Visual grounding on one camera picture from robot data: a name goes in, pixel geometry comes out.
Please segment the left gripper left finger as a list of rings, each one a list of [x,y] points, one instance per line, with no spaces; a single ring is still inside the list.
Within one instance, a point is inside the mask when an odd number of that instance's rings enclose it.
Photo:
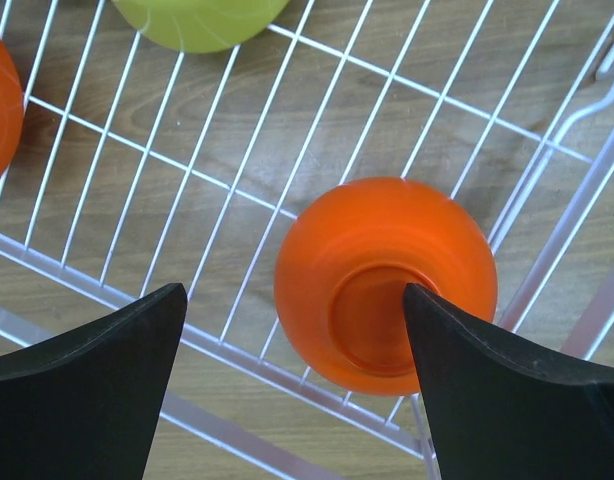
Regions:
[[[167,284],[0,356],[0,479],[140,479],[187,310]]]

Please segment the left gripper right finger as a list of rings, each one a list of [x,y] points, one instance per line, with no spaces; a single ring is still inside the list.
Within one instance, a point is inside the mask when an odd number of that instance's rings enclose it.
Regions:
[[[444,479],[614,479],[614,367],[545,348],[418,284],[405,322]]]

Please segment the orange bowl front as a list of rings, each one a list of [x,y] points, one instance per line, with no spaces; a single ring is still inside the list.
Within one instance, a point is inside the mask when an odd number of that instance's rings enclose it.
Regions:
[[[323,194],[292,224],[276,259],[275,308],[293,349],[328,381],[411,395],[410,283],[485,321],[495,316],[495,260],[470,214],[426,184],[364,178]]]

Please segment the orange bowl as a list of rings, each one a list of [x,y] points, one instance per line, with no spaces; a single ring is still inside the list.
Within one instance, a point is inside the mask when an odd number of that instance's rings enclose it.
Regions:
[[[0,177],[17,151],[24,119],[24,94],[13,59],[0,39]]]
[[[292,224],[276,259],[275,308],[293,349],[328,381],[411,395],[410,283],[485,321],[495,316],[495,260],[470,214],[426,184],[364,178],[323,194]]]

